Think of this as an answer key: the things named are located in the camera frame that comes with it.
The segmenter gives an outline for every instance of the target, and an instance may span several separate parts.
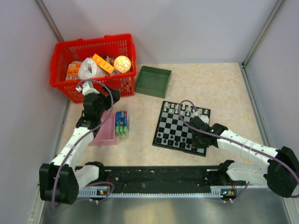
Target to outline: green and blue package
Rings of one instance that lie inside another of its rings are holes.
[[[116,112],[115,132],[118,136],[126,136],[129,134],[128,112],[126,111]]]

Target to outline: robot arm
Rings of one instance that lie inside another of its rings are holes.
[[[94,139],[98,133],[98,129],[91,131],[101,123],[101,117],[105,110],[111,107],[111,98],[108,95],[105,97],[102,93],[93,88],[93,84],[87,81],[83,84],[82,91],[84,95],[84,110],[76,124],[76,128],[59,155],[54,158],[49,164],[43,164],[39,169],[40,176],[40,196],[42,200],[51,201],[54,180],[57,171],[67,154],[72,150],[72,153],[67,158],[59,175],[57,184],[55,202],[73,204],[77,199],[79,190],[85,187],[90,182],[99,178],[100,169],[103,164],[98,162],[90,162],[83,166],[82,169],[75,171],[75,166],[82,153],[88,144]],[[120,92],[110,89],[113,101],[116,103],[120,99]],[[74,144],[82,137],[84,138],[74,147]]]
[[[227,127],[220,124],[214,124],[210,127],[200,118],[200,116],[192,119],[189,124],[199,130],[216,134],[240,143],[240,145],[238,145],[225,139],[216,138],[192,130],[192,145],[196,147],[208,147],[213,145],[217,148],[238,154],[239,156],[242,156],[254,163],[242,164],[235,161],[226,161],[221,164],[219,172],[226,172],[226,174],[234,181],[241,180],[258,183],[264,186],[268,185],[274,193],[282,197],[290,197],[292,195],[298,184],[291,173],[280,163],[269,159],[267,156],[252,151],[254,148],[259,152],[266,153],[281,160],[291,167],[296,175],[299,175],[299,162],[291,149],[287,147],[277,149],[257,144],[239,136],[238,134],[235,134]]]

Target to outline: plastic bag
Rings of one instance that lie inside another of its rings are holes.
[[[105,76],[105,71],[94,60],[88,57],[82,62],[78,76],[80,79],[99,78]]]

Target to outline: orange ball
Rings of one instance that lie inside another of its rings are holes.
[[[114,61],[114,67],[121,73],[130,71],[131,61],[126,56],[118,56]]]

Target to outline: marble-patterned surface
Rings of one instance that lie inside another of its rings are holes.
[[[172,70],[165,100],[179,103],[189,99],[197,106],[212,110],[211,125],[223,124],[245,138],[262,143],[238,63],[147,65]],[[201,157],[152,146],[162,101],[139,93],[121,98],[113,111],[129,112],[129,138],[119,140],[116,146],[88,147],[78,165],[88,161],[100,161],[105,166],[218,165],[227,159],[248,162],[215,147],[208,148],[206,157]],[[82,104],[71,104],[60,150],[71,137],[82,110]]]

